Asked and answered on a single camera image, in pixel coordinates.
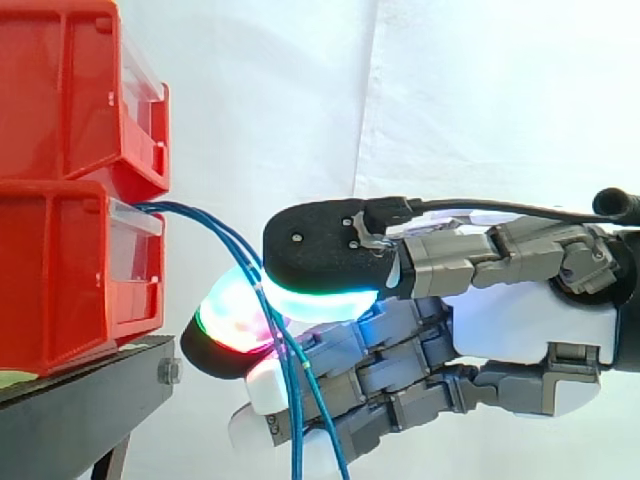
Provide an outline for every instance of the blue wire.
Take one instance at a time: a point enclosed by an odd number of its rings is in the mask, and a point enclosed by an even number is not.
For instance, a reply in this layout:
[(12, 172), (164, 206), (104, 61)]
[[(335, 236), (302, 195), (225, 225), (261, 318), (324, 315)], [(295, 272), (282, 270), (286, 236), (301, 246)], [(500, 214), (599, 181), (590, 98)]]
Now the blue wire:
[(177, 207), (177, 208), (189, 208), (189, 209), (192, 209), (194, 211), (197, 211), (197, 212), (201, 213), (202, 215), (205, 215), (209, 220), (211, 220), (218, 227), (220, 227), (221, 230), (223, 230), (225, 233), (229, 234), (231, 237), (233, 237), (235, 240), (237, 240), (240, 243), (240, 245), (242, 245), (242, 247), (249, 253), (249, 255), (251, 255), (251, 257), (253, 258), (253, 261), (256, 262), (256, 264), (258, 265), (258, 268), (262, 269), (262, 259), (260, 258), (260, 255), (258, 255), (258, 253), (251, 246), (251, 244), (249, 242), (247, 242), (244, 239), (244, 237), (242, 235), (240, 235), (237, 231), (235, 231), (233, 228), (231, 228), (227, 224), (225, 224), (225, 223), (221, 222), (220, 220), (218, 220), (216, 217), (211, 215), (209, 212), (206, 212), (206, 211), (201, 210), (199, 208), (187, 207), (186, 205), (183, 205), (181, 203), (169, 202), (169, 201), (147, 203), (147, 204), (139, 204), (139, 205), (143, 205), (143, 206), (144, 205), (152, 205), (153, 207), (164, 207), (169, 211), (171, 210), (171, 208), (174, 208), (174, 207)]
[[(163, 212), (169, 211), (173, 213), (177, 213), (179, 215), (185, 216), (196, 222), (202, 224), (208, 229), (212, 230), (222, 241), (222, 243), (227, 247), (229, 253), (234, 257), (243, 273), (247, 277), (249, 283), (256, 287), (259, 285), (260, 281), (260, 272), (256, 270), (254, 266), (251, 264), (250, 260), (244, 255), (237, 245), (234, 245), (229, 237), (227, 237), (227, 232), (222, 231), (221, 225), (222, 222), (215, 222), (212, 215), (205, 214), (204, 212), (198, 211), (197, 209), (191, 209), (185, 205), (171, 203), (168, 202), (158, 202), (158, 203), (146, 203), (136, 205), (140, 210), (145, 212)], [(250, 252), (253, 250), (250, 245), (247, 250)], [(277, 330), (278, 326), (273, 322), (273, 319), (270, 318), (268, 313), (272, 312), (269, 308), (269, 305), (264, 297), (264, 293), (256, 289), (256, 294), (258, 299), (260, 300), (260, 304), (265, 311), (265, 317), (267, 319), (267, 325), (269, 326), (270, 333), (274, 339), (274, 348), (276, 349), (276, 353), (278, 354), (278, 359), (280, 360), (280, 367), (282, 369), (285, 387), (287, 390), (287, 399), (289, 401), (289, 421), (292, 428), (292, 476), (295, 480), (302, 479), (302, 452), (303, 452), (303, 441), (302, 441), (302, 430), (304, 427), (304, 412), (302, 411), (302, 400), (300, 396), (300, 386), (298, 383), (298, 378), (295, 375), (295, 371), (293, 369), (293, 363), (291, 361), (289, 351), (287, 349), (287, 344), (280, 344), (279, 336)]]
[[(174, 213), (178, 213), (185, 217), (191, 218), (192, 220), (197, 221), (198, 223), (204, 225), (205, 227), (212, 230), (220, 240), (225, 244), (231, 255), (234, 257), (236, 262), (240, 265), (243, 270), (247, 280), (251, 283), (252, 286), (256, 289), (256, 295), (260, 301), (260, 304), (265, 312), (265, 317), (267, 319), (267, 324), (269, 325), (269, 329), (274, 338), (274, 346), (276, 348), (276, 352), (278, 353), (278, 358), (280, 359), (280, 365), (282, 368), (282, 373), (285, 379), (285, 385), (287, 387), (287, 397), (289, 400), (289, 417), (292, 425), (292, 475), (294, 478), (302, 478), (302, 436), (303, 436), (303, 427), (304, 427), (304, 412), (302, 399), (299, 390), (298, 378), (293, 369), (293, 363), (291, 361), (291, 357), (287, 346), (291, 348), (298, 360), (301, 362), (305, 377), (309, 382), (311, 387), (312, 394), (316, 403), (318, 405), (318, 409), (322, 415), (322, 419), (325, 424), (325, 428), (329, 433), (331, 438), (331, 443), (334, 449), (334, 453), (336, 456), (336, 461), (338, 463), (338, 467), (340, 469), (340, 473), (344, 480), (348, 480), (350, 478), (349, 471), (347, 468), (347, 463), (344, 458), (344, 454), (342, 452), (342, 448), (340, 445), (340, 440), (337, 435), (337, 431), (335, 429), (335, 424), (333, 419), (327, 409), (327, 406), (322, 398), (322, 392), (318, 385), (318, 382), (313, 375), (313, 372), (310, 368), (309, 359), (300, 347), (295, 339), (291, 336), (291, 334), (287, 331), (286, 326), (284, 325), (284, 321), (279, 313), (271, 308), (268, 301), (264, 296), (264, 292), (259, 288), (260, 282), (260, 272), (256, 270), (255, 266), (251, 263), (251, 261), (247, 258), (247, 256), (242, 252), (239, 245), (232, 241), (232, 238), (240, 243), (245, 250), (253, 257), (253, 260), (261, 267), (262, 262), (258, 257), (257, 253), (251, 245), (249, 245), (244, 238), (240, 234), (238, 234), (231, 227), (228, 227), (224, 223), (220, 222), (213, 215), (196, 208), (187, 207), (186, 205), (182, 205), (176, 202), (158, 202), (158, 203), (145, 203), (137, 205), (143, 211), (146, 212), (161, 212), (161, 211), (170, 211)], [(278, 330), (284, 339), (284, 344), (282, 345), (283, 350), (280, 350), (280, 338), (278, 336)]]

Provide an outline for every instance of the bolt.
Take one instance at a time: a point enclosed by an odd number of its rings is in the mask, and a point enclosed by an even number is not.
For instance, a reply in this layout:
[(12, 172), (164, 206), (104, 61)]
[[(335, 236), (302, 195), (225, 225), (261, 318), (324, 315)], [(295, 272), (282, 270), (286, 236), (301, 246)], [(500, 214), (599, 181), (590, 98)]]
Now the bolt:
[(164, 358), (158, 365), (158, 380), (164, 385), (177, 385), (182, 380), (182, 359)]

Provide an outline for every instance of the red storage bin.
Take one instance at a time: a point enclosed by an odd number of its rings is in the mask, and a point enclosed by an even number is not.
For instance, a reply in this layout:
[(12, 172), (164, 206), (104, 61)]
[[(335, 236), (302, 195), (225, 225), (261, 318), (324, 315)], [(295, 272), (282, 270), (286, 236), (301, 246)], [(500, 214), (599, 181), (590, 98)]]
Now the red storage bin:
[(111, 0), (0, 0), (0, 179), (169, 187), (169, 93)]
[(48, 375), (162, 325), (163, 221), (88, 181), (0, 181), (0, 373)]

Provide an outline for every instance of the green light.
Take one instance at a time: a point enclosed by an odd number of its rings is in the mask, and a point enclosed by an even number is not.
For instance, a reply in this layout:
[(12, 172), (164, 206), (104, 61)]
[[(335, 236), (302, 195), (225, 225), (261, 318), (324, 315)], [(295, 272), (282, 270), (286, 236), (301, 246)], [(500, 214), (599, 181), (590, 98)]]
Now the green light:
[(262, 288), (269, 303), (285, 317), (304, 323), (356, 320), (375, 303), (378, 292), (365, 290), (328, 295), (296, 293), (276, 285), (265, 272)]

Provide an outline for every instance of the gray joint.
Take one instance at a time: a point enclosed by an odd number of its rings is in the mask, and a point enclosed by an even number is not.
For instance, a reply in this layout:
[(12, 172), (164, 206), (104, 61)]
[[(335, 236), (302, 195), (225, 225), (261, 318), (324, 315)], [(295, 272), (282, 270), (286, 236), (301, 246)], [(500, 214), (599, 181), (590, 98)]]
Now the gray joint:
[(418, 336), (376, 352), (357, 369), (362, 390), (368, 396), (402, 390), (457, 358), (450, 328), (444, 320), (428, 324)]
[(323, 324), (298, 338), (316, 377), (341, 375), (368, 354), (355, 322)]
[(416, 271), (413, 297), (451, 296), (470, 286), (541, 282), (559, 276), (574, 293), (615, 282), (617, 265), (596, 227), (520, 217), (486, 233), (431, 231), (404, 239)]
[(487, 362), (474, 379), (476, 386), (495, 388), (496, 397), (482, 403), (514, 413), (554, 415), (559, 381), (596, 383), (598, 348), (585, 345), (549, 345), (541, 365)]
[(542, 408), (546, 415), (555, 413), (556, 386), (560, 381), (598, 383), (599, 348), (591, 345), (552, 343), (542, 375)]
[(451, 410), (445, 384), (420, 382), (389, 397), (392, 430), (402, 431), (424, 425), (438, 418), (440, 412)]

